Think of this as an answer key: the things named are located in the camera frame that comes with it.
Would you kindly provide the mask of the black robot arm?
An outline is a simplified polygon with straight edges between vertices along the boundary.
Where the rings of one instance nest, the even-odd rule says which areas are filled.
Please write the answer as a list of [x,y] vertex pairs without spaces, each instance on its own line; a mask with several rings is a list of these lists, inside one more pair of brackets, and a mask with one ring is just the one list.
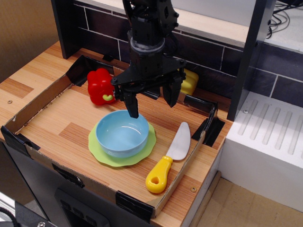
[[123,101],[132,118],[138,118],[136,95],[162,88],[164,99],[173,107],[186,78],[186,61],[175,59],[178,41],[173,30],[179,14],[169,0],[124,0],[131,25],[128,31],[130,65],[111,80],[115,98]]

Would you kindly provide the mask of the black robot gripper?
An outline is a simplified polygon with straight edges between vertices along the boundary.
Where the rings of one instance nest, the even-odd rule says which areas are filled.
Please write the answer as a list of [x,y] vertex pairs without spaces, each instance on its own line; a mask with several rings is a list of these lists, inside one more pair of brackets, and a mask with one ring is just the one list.
[[120,75],[111,80],[114,94],[120,95],[130,117],[138,118],[136,94],[145,90],[162,87],[163,97],[170,107],[178,100],[182,81],[185,79],[183,68],[186,61],[168,57],[163,53],[165,39],[155,45],[143,44],[129,38],[130,65]]

